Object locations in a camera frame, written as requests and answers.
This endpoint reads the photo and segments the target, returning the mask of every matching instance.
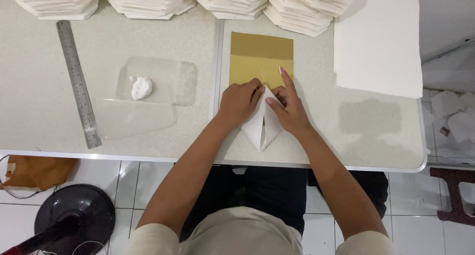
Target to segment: white paste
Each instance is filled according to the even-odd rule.
[[[143,99],[151,92],[151,81],[147,77],[138,77],[132,87],[132,98],[134,100]]]

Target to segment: sleeve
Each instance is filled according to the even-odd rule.
[[[361,232],[338,246],[335,255],[396,255],[392,241],[381,233]]]
[[[178,255],[178,237],[161,224],[148,224],[137,228],[127,245],[127,255]]]

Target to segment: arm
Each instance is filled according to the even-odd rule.
[[[292,79],[282,67],[279,70],[285,88],[278,87],[273,92],[285,108],[271,98],[266,102],[276,112],[282,127],[292,133],[304,148],[344,239],[364,231],[375,231],[388,236],[365,191],[310,124]]]
[[[257,78],[246,84],[233,84],[223,92],[217,115],[158,186],[137,228],[158,223],[180,236],[221,144],[230,131],[254,112],[262,92],[262,83]]]

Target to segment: fan stand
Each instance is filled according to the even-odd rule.
[[[2,255],[26,255],[37,250],[72,255],[86,241],[105,245],[116,223],[114,204],[93,185],[70,185],[50,195],[35,220],[35,236]],[[81,245],[74,255],[94,255],[102,249],[94,242]]]

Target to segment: white table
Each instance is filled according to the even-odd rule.
[[[427,161],[420,100],[338,88],[333,26],[311,38],[255,21],[219,21],[200,5],[171,21],[129,20],[104,0],[72,28],[92,104],[114,98],[128,57],[159,57],[198,67],[196,102],[177,107],[175,125],[87,149],[56,32],[14,0],[0,0],[0,153],[174,162],[216,113],[228,85],[231,31],[294,39],[295,79],[312,123],[354,170],[416,172]],[[235,130],[216,163],[308,167],[297,141],[282,132],[259,153]]]

